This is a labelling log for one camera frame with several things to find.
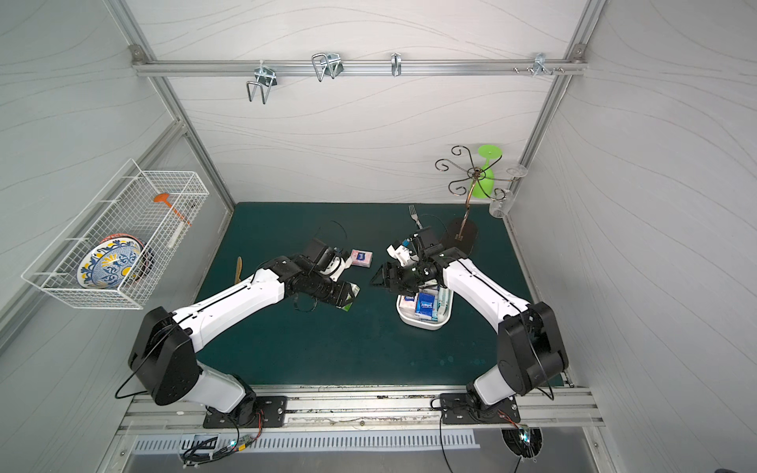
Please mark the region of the dark blue tissue pack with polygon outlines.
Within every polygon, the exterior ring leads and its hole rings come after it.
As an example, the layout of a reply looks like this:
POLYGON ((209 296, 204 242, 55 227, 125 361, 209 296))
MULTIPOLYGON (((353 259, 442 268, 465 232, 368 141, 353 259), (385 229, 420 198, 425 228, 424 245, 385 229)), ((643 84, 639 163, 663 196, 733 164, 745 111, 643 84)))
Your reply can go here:
POLYGON ((438 312, 437 295, 419 292, 416 297, 415 313, 420 317, 435 318, 438 312))

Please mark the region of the green tissue pack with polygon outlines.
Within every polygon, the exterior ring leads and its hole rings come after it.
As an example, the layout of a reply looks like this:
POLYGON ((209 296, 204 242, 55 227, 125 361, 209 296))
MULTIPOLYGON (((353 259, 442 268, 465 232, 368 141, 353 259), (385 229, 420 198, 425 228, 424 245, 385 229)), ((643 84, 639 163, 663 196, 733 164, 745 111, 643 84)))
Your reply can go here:
POLYGON ((351 305, 357 299, 360 293, 360 287, 354 283, 344 282, 339 295, 339 309, 350 311, 351 305))

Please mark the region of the pink tissue pack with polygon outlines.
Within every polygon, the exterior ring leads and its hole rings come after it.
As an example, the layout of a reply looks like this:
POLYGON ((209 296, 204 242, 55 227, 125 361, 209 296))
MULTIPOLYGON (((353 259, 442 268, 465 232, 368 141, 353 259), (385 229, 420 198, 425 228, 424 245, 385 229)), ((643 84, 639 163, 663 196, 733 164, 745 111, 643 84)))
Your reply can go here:
POLYGON ((416 297, 399 296, 398 307, 401 311, 405 311, 406 313, 415 313, 416 297))
POLYGON ((366 250, 352 250, 351 261, 353 266, 370 268, 373 261, 373 253, 366 250))

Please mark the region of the teal cartoon tissue pack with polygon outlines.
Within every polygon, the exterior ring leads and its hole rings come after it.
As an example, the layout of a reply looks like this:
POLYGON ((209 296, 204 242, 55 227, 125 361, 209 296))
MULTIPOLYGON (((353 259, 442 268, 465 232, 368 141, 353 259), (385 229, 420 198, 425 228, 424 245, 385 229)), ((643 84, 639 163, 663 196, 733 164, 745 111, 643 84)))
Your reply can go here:
POLYGON ((437 317, 449 316, 449 306, 453 300, 453 292, 448 288, 440 288, 437 297, 437 317))

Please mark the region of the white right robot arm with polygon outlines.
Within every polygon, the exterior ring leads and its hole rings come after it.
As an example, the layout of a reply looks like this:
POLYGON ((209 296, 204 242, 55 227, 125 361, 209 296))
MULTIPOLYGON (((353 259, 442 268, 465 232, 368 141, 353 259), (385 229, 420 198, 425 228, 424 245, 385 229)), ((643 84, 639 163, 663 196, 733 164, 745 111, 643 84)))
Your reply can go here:
POLYGON ((530 303, 479 270, 458 248, 425 253, 408 265, 382 264, 370 284, 413 296, 430 281, 450 289, 482 315, 497 334, 493 368, 468 388, 471 403, 493 406, 514 395, 549 386, 569 368, 556 315, 547 303, 530 303))

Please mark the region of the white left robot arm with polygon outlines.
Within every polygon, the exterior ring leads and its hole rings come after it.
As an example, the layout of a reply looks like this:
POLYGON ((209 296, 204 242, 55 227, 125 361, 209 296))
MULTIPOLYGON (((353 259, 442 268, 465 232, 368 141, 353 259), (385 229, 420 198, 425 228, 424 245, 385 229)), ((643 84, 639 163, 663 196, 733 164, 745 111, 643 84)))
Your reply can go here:
POLYGON ((242 282, 193 305, 145 315, 128 366, 155 404, 193 402, 230 414, 254 406, 256 394, 240 378, 198 362, 196 354, 258 311, 295 295, 349 309, 360 288, 340 279, 352 258, 280 256, 242 282))

